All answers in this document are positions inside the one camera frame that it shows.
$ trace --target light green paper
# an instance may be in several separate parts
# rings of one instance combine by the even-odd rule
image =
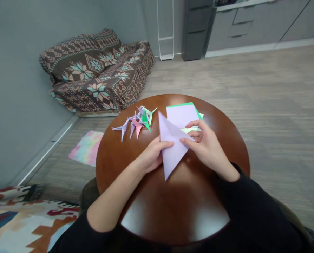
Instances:
[[[149,115],[150,117],[150,122],[149,122],[149,126],[151,126],[151,122],[152,122],[152,114],[157,110],[158,107],[156,107],[155,110],[153,110],[152,112],[150,112],[147,108],[145,108],[144,106],[142,106],[144,108],[144,110],[146,111],[146,113]]]
[[[198,127],[191,127],[191,128],[181,128],[181,130],[184,132],[184,133],[188,133],[190,131],[197,131],[198,130]]]
[[[142,121],[144,122],[145,127],[151,132],[148,122],[148,117],[146,116],[146,111],[144,110],[144,113],[142,115]]]
[[[167,106],[167,107],[175,107],[175,106],[182,106],[182,105],[193,105],[193,102],[188,102],[188,103],[179,104],[179,105],[171,105],[171,106]],[[198,114],[198,118],[203,120],[204,114],[199,113],[196,107],[195,107],[195,109],[196,109],[196,112]]]

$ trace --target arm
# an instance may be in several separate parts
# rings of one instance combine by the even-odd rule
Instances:
[[[301,250],[301,237],[270,195],[247,178],[237,165],[228,161],[217,136],[203,121],[192,121],[187,128],[192,126],[199,126],[202,130],[188,133],[195,142],[187,139],[181,139],[181,142],[217,173],[221,201],[235,227],[250,243],[264,250]]]
[[[155,138],[57,240],[51,252],[100,252],[139,182],[162,163],[161,150],[173,144]]]

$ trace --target wooden tabletop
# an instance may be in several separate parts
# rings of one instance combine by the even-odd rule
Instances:
[[[204,121],[215,131],[228,159],[250,175],[246,145],[232,121],[213,105],[191,96],[158,95],[143,99],[125,109],[104,133],[96,160],[96,179],[100,193],[159,135],[158,110],[164,116],[170,105],[193,102]],[[151,132],[142,128],[138,140],[131,139],[130,126],[121,143],[122,126],[143,105],[152,111]],[[169,179],[163,165],[147,174],[123,209],[119,222],[133,234],[168,245],[186,245],[219,232],[229,222],[226,210],[216,196],[214,172],[203,165],[193,151],[188,151]]]

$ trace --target rainbow rug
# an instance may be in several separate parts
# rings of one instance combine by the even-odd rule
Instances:
[[[96,167],[96,155],[103,133],[89,131],[70,152],[69,158]]]

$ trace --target gray cabinet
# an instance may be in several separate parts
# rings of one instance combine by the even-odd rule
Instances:
[[[311,0],[281,41],[314,38],[314,0]]]
[[[216,13],[207,51],[223,49],[226,47],[226,39],[229,35],[236,13],[237,9]]]
[[[206,46],[213,0],[186,0],[183,34],[183,60],[199,60]]]
[[[308,2],[280,0],[217,12],[208,51],[279,42]]]

